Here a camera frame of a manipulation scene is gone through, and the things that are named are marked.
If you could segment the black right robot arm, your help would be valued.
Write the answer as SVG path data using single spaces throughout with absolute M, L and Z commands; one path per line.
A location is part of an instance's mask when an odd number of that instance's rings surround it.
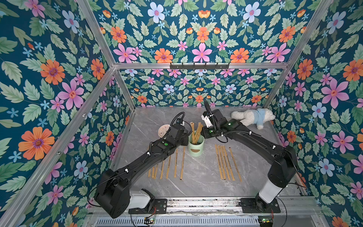
M 268 141 L 249 130 L 240 120 L 228 121 L 220 110 L 211 110 L 206 100 L 204 106 L 206 111 L 201 117 L 206 125 L 202 128 L 205 139 L 225 137 L 235 140 L 258 153 L 271 164 L 268 180 L 255 197 L 257 209 L 267 208 L 298 172 L 296 151 L 292 147 L 283 147 Z

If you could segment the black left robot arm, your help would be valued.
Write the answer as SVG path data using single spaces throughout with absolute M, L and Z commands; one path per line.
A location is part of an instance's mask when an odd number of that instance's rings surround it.
M 117 218 L 126 210 L 140 209 L 154 212 L 155 196 L 146 189 L 132 191 L 131 187 L 156 164 L 175 153 L 179 146 L 186 146 L 191 131 L 186 130 L 185 112 L 177 114 L 166 134 L 149 143 L 147 152 L 115 171 L 108 169 L 95 189 L 94 200 L 110 217 Z

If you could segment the tan paper straw thirteenth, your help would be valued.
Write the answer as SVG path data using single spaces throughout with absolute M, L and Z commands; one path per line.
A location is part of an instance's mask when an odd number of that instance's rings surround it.
M 234 167 L 235 167 L 235 169 L 236 169 L 237 175 L 238 175 L 238 177 L 239 177 L 239 180 L 240 180 L 240 182 L 242 182 L 242 177 L 241 177 L 241 175 L 240 175 L 240 171 L 239 171 L 239 169 L 238 169 L 237 162 L 236 162 L 236 160 L 235 160 L 235 157 L 234 157 L 234 154 L 233 154 L 233 151 L 232 151 L 232 148 L 231 148 L 231 147 L 229 147 L 229 151 L 230 151 L 230 154 L 231 154 L 231 157 L 232 157 L 233 164 L 234 164 Z

